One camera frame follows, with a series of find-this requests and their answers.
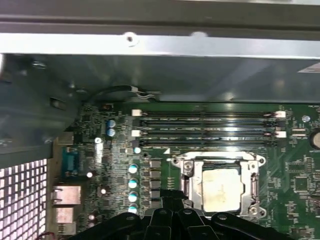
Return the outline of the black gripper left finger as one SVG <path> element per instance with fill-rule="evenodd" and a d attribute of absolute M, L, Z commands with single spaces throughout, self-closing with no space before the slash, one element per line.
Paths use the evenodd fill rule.
<path fill-rule="evenodd" d="M 160 191 L 160 207 L 143 217 L 124 212 L 71 236 L 70 240 L 170 240 L 175 207 L 175 190 Z"/>

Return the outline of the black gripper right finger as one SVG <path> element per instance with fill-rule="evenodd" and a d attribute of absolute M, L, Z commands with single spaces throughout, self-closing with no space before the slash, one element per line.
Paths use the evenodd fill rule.
<path fill-rule="evenodd" d="M 273 240 L 274 232 L 251 221 L 227 212 L 213 214 L 210 219 L 185 207 L 188 198 L 180 190 L 174 191 L 174 210 L 184 233 L 182 240 Z"/>

